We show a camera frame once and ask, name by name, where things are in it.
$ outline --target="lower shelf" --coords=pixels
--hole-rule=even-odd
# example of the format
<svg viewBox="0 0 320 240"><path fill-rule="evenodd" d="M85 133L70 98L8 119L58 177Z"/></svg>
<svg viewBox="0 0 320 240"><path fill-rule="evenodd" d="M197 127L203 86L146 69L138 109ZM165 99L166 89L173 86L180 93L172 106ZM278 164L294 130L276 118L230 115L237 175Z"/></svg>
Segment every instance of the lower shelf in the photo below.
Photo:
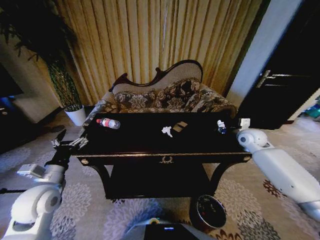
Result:
<svg viewBox="0 0 320 240"><path fill-rule="evenodd" d="M106 198L196 197L208 194L209 187L200 163L114 165Z"/></svg>

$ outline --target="gold curtain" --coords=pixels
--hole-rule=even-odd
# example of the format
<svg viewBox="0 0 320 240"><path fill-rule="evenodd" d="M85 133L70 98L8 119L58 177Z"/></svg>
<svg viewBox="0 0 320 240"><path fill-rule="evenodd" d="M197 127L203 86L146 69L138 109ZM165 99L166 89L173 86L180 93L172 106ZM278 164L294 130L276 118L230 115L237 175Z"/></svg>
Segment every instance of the gold curtain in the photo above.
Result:
<svg viewBox="0 0 320 240"><path fill-rule="evenodd" d="M58 0L74 30L78 89L95 104L123 73L148 83L184 59L203 83L226 94L229 77L262 0Z"/></svg>

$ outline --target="carpet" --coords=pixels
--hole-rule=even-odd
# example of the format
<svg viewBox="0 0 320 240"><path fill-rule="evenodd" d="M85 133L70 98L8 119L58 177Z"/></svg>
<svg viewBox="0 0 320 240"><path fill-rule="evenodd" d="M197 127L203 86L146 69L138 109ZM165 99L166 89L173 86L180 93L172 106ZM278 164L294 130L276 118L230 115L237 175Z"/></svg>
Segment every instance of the carpet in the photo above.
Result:
<svg viewBox="0 0 320 240"><path fill-rule="evenodd" d="M64 140L78 137L81 127L60 112L47 127L64 125ZM320 179L320 122L307 117L277 130L264 130L276 147L283 148ZM50 143L57 133L48 132L32 142L0 155L0 188L23 190L37 183L16 174L22 164L44 163L52 158ZM204 164L211 176L216 164ZM152 217L191 224L190 198L144 198L106 200L99 175L71 157L65 175L62 204L51 224L55 240L118 240L135 223ZM10 221L10 210L19 193L0 195L0 237ZM215 197L227 212L225 226L209 233L218 240L310 240L320 239L320 224L279 192L255 163L241 163L222 176Z"/></svg>

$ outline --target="bamboo plant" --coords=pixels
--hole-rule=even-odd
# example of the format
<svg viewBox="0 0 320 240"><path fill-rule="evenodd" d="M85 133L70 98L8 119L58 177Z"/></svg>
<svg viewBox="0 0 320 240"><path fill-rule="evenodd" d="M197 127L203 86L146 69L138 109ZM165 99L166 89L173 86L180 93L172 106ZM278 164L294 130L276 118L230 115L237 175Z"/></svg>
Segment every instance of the bamboo plant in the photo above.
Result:
<svg viewBox="0 0 320 240"><path fill-rule="evenodd" d="M76 40L72 30L54 12L52 0L1 0L0 33L8 43L17 38L18 56L22 48L42 58L48 67L54 89L66 112L77 111L82 104L72 77L66 70L70 58L69 44Z"/></svg>

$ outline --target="black table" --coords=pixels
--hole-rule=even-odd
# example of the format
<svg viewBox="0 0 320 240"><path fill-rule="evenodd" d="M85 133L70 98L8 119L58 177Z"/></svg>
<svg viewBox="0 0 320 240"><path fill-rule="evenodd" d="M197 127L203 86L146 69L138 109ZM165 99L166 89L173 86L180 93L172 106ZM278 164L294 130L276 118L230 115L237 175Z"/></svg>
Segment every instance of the black table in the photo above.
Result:
<svg viewBox="0 0 320 240"><path fill-rule="evenodd" d="M100 118L121 127L102 127ZM72 155L99 173L107 199L213 196L225 170L251 157L234 133L218 132L218 120L232 124L222 112L98 113L83 133L88 144ZM162 133L180 121L181 132ZM202 163L220 163L211 179ZM113 165L111 176L105 165Z"/></svg>

